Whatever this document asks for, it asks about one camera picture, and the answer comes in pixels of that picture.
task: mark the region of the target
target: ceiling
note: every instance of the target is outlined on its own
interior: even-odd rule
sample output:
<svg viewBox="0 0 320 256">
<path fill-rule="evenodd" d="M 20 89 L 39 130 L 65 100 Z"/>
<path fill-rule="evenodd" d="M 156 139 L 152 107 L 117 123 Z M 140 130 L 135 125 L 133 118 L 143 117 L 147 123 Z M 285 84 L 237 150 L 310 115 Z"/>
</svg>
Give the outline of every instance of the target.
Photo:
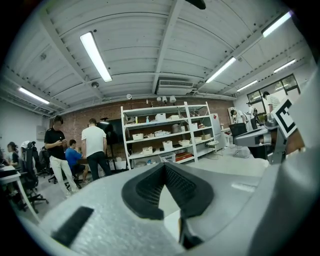
<svg viewBox="0 0 320 256">
<path fill-rule="evenodd" d="M 126 94 L 133 99 L 154 96 L 159 79 L 190 81 L 200 93 L 228 99 L 237 88 L 309 54 L 291 20 L 262 37 L 261 30 L 288 11 L 281 2 L 204 1 L 205 10 L 184 0 L 47 1 L 8 52 L 1 99 L 52 116 L 123 100 Z M 80 41 L 90 31 L 111 82 L 102 80 Z M 237 59 L 232 66 L 204 83 L 232 56 Z M 92 82 L 99 87 L 92 88 Z M 50 104 L 40 105 L 19 87 Z"/>
</svg>

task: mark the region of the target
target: person in blue shirt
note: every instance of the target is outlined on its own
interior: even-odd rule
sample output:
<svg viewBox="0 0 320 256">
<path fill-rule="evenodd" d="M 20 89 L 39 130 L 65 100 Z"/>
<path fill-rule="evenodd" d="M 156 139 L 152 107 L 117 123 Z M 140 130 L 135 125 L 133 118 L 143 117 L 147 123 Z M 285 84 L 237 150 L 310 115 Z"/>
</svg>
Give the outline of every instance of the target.
<svg viewBox="0 0 320 256">
<path fill-rule="evenodd" d="M 70 169 L 77 178 L 79 175 L 82 174 L 82 184 L 88 184 L 88 181 L 86 180 L 87 174 L 88 174 L 88 167 L 83 164 L 78 164 L 77 160 L 82 158 L 82 154 L 78 153 L 76 151 L 77 148 L 77 142 L 74 139 L 71 139 L 69 141 L 69 147 L 65 151 L 65 158 L 70 166 Z"/>
</svg>

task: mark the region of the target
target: black screen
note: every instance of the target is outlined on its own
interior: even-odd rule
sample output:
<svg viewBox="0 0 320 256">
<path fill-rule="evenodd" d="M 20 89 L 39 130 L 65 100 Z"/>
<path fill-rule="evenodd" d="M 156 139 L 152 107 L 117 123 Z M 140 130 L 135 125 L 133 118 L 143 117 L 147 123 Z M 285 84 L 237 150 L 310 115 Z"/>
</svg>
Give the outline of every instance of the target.
<svg viewBox="0 0 320 256">
<path fill-rule="evenodd" d="M 124 142 L 121 119 L 101 121 L 96 126 L 105 132 L 108 145 Z"/>
</svg>

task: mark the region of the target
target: blue shirt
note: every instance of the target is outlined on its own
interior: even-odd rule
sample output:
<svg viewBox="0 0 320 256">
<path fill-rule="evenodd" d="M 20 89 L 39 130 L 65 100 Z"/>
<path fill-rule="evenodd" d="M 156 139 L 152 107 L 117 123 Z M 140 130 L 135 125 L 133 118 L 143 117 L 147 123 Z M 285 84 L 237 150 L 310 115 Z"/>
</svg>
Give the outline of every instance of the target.
<svg viewBox="0 0 320 256">
<path fill-rule="evenodd" d="M 82 158 L 82 155 L 74 149 L 68 147 L 65 151 L 65 158 L 68 161 L 70 169 L 72 169 L 72 166 L 74 166 L 77 163 L 78 159 Z"/>
</svg>

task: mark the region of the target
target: person in striped shirt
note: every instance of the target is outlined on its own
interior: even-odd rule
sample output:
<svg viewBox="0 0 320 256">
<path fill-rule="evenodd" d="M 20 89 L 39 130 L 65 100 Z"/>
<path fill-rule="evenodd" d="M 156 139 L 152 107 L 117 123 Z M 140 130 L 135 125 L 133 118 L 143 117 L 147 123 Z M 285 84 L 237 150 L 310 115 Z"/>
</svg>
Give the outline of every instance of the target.
<svg viewBox="0 0 320 256">
<path fill-rule="evenodd" d="M 266 103 L 269 105 L 270 113 L 280 104 L 280 101 L 277 99 L 277 97 L 270 95 L 270 93 L 267 91 L 263 93 L 262 97 L 266 100 Z"/>
</svg>

